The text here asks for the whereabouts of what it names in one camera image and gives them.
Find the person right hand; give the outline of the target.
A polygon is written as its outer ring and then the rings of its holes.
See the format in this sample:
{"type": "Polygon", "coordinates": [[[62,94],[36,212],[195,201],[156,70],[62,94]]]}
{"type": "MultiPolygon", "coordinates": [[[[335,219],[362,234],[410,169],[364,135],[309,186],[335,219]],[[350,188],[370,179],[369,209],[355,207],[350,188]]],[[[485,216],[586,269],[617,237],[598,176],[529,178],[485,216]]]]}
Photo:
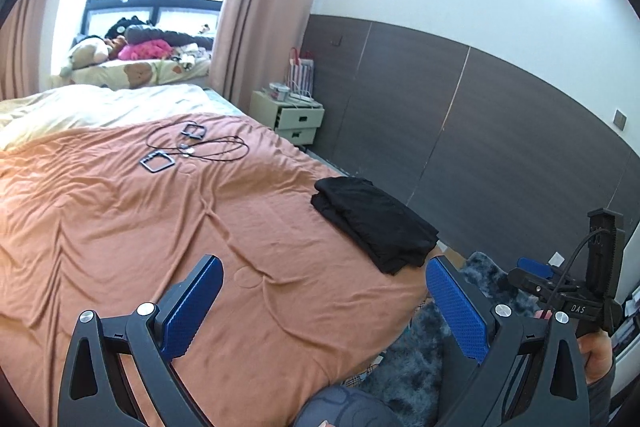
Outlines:
{"type": "Polygon", "coordinates": [[[585,333],[577,338],[578,349],[584,358],[586,383],[602,381],[613,368],[612,341],[603,329],[585,333]]]}

